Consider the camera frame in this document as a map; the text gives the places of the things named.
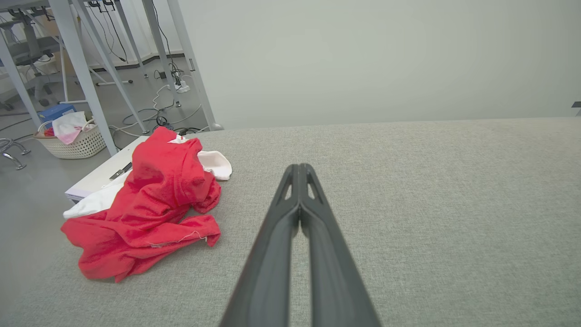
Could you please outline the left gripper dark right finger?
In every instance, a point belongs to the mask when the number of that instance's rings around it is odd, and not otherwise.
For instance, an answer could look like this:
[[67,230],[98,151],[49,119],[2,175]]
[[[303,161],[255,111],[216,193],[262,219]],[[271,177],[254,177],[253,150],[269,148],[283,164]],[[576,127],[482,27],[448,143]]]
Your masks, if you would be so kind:
[[300,166],[300,223],[309,240],[314,327],[379,327],[380,321],[313,166]]

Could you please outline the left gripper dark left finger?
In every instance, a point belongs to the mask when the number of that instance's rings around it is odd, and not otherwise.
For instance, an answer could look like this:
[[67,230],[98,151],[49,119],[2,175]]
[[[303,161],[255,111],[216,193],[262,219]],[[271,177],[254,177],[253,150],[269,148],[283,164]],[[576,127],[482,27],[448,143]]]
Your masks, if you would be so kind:
[[292,240],[299,227],[298,177],[298,165],[289,165],[247,257],[220,326],[289,325]]

